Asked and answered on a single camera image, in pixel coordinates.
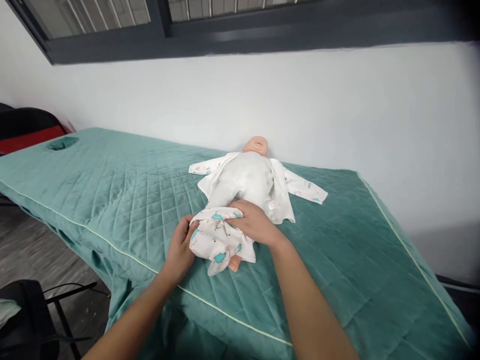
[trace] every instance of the window frame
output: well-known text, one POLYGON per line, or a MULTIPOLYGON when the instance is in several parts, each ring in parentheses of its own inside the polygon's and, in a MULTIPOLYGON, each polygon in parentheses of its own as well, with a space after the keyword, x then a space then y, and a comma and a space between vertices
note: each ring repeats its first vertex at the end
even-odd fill
POLYGON ((146 0, 150 23, 56 39, 22 0, 6 1, 51 64, 480 39, 456 0, 313 0, 184 22, 172 22, 168 0, 146 0))

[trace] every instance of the doll face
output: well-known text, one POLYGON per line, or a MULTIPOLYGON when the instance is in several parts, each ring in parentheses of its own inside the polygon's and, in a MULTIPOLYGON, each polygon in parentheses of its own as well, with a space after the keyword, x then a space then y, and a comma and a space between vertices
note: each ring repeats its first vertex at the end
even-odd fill
POLYGON ((254 136, 246 143, 243 148, 243 152, 253 151, 259 153, 263 157, 267 156, 267 151, 269 150, 269 143, 266 138, 261 136, 254 136))

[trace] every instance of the person's left hand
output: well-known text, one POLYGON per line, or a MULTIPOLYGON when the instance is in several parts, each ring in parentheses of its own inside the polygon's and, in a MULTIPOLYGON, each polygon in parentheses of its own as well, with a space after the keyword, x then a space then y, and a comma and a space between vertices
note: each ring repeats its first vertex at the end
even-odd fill
POLYGON ((181 218, 171 237, 168 254, 161 271, 174 286, 182 281, 195 259, 194 253, 190 250, 190 238, 199 227, 199 222, 195 221, 189 226, 194 216, 187 215, 181 218))

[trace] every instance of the bed cover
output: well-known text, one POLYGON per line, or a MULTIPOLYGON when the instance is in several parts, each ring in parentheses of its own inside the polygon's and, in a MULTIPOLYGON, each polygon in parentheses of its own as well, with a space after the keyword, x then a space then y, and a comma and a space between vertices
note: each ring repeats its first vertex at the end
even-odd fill
MULTIPOLYGON (((90 128, 0 157, 0 192, 47 224, 112 292, 107 329, 162 268, 179 219, 202 210, 190 164, 218 150, 90 128)), ((354 171, 284 164, 328 192, 290 195, 293 242, 361 359, 459 359, 473 333, 416 248, 354 171)), ((142 359, 293 359, 268 249, 208 277, 197 258, 142 359)))

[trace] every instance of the gray floor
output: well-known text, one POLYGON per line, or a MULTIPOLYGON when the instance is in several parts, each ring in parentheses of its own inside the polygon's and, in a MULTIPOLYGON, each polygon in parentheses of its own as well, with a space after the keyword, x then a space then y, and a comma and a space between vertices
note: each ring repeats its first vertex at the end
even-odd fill
MULTIPOLYGON (((20 279, 40 282, 47 290, 64 283, 99 282, 96 289, 110 293, 97 274, 43 223, 18 207, 0 206, 0 288, 20 279)), ((63 286, 45 294, 46 298, 75 289, 63 286)), ((90 290, 60 301, 74 337, 93 337, 78 344, 83 356, 100 338, 108 320, 110 299, 90 290)), ((55 306, 49 305, 53 322, 65 334, 55 306)), ((60 343, 59 359, 73 359, 68 344, 60 343)))

